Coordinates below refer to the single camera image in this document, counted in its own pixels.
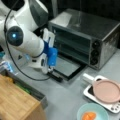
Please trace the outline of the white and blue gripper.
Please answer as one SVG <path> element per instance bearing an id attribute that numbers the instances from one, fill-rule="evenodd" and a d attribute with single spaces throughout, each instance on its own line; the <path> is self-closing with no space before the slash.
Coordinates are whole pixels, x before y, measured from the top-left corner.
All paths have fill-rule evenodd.
<path id="1" fill-rule="evenodd" d="M 54 39 L 55 35 L 45 28 L 42 38 L 44 43 L 43 50 L 38 56 L 30 59 L 30 67 L 40 69 L 44 74 L 53 71 L 57 59 L 57 49 L 54 48 Z"/>

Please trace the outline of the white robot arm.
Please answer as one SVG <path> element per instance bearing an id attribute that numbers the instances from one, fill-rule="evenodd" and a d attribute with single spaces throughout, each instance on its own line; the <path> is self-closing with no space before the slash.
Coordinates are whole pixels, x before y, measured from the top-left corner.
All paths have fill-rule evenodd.
<path id="1" fill-rule="evenodd" d="M 7 48 L 13 51 L 15 57 L 18 53 L 27 54 L 30 67 L 48 73 L 55 66 L 55 59 L 51 58 L 55 35 L 47 28 L 43 29 L 43 37 L 34 33 L 47 23 L 48 10 L 40 0 L 23 2 L 21 8 L 9 14 L 11 9 L 0 0 L 0 45 L 6 58 L 9 58 Z"/>

